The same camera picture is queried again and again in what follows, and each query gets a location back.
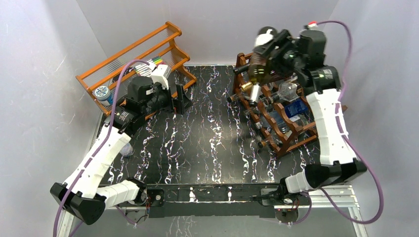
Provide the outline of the dark wine bottle silver cap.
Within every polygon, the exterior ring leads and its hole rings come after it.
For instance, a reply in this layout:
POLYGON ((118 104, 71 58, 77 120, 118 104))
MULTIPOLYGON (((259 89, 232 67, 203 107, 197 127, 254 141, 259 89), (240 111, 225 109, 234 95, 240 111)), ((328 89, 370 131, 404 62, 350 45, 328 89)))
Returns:
POLYGON ((249 65, 249 79, 252 83, 252 88, 249 96, 249 104, 256 106, 259 101, 259 94, 261 87, 268 83, 271 79, 271 67, 268 59, 262 55, 254 52, 250 58, 249 65))

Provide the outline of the green wine bottle white label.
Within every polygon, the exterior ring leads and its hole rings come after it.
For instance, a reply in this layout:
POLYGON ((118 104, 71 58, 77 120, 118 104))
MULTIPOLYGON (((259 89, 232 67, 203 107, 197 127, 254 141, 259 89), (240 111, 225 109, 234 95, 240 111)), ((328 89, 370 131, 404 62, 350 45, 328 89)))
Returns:
POLYGON ((238 75, 241 74, 243 72, 246 72, 249 69, 250 63, 241 65, 241 66, 237 66, 233 69, 234 74, 238 75))

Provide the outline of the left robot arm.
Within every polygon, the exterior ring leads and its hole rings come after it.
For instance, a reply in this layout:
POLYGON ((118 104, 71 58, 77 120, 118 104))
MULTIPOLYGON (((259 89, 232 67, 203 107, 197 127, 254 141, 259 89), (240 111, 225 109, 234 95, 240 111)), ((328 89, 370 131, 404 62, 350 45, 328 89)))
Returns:
POLYGON ((145 123, 146 116, 160 110, 183 114, 192 102, 184 86, 176 85, 177 97, 160 82, 137 76, 128 85, 126 94, 116 104, 115 111, 103 125, 104 132, 78 168, 63 183, 54 183, 51 195, 62 208, 87 225, 95 223, 104 211, 124 202, 135 205, 152 203, 147 185, 134 177, 100 187, 99 184, 117 154, 145 123))

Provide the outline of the clear liquor bottle dark label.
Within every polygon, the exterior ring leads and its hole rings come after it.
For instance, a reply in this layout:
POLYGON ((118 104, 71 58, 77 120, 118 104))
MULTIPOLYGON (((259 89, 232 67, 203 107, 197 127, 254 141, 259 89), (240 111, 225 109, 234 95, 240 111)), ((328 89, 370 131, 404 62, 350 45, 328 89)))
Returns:
MULTIPOLYGON (((276 103, 277 101, 292 102, 299 97, 299 95, 297 94, 297 88, 298 88, 298 84, 294 83, 294 81, 284 82, 280 84, 279 89, 276 92, 271 93, 270 96, 262 96, 262 97, 259 96, 257 98, 257 101, 262 101, 265 105, 273 104, 273 103, 276 103)), ((248 102, 251 101, 250 95, 248 95, 246 92, 240 92, 238 94, 234 94, 228 97, 227 101, 231 103, 239 99, 245 99, 248 102)))

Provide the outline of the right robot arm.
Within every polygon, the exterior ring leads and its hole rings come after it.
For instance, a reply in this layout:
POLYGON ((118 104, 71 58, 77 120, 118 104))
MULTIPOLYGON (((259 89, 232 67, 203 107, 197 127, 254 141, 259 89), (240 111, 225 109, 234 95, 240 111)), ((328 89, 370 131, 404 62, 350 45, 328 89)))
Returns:
POLYGON ((288 30, 266 26, 256 36, 249 66, 252 82, 249 103, 258 103, 261 87, 271 73, 282 77, 296 74, 312 111, 320 143, 320 163, 281 179, 277 190, 261 194, 260 199, 276 199, 292 204, 298 194, 328 185, 340 185, 367 171, 350 147, 339 97, 342 92, 337 69, 324 63, 326 36, 322 31, 305 29, 297 38, 288 30))

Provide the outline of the red wine bottle gold cap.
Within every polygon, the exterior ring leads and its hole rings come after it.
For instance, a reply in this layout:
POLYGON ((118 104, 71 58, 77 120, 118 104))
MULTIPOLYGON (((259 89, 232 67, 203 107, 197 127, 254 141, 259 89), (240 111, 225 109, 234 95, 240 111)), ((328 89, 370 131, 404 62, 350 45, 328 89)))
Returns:
POLYGON ((253 87, 253 83, 248 81, 240 86, 241 91, 245 92, 253 87))

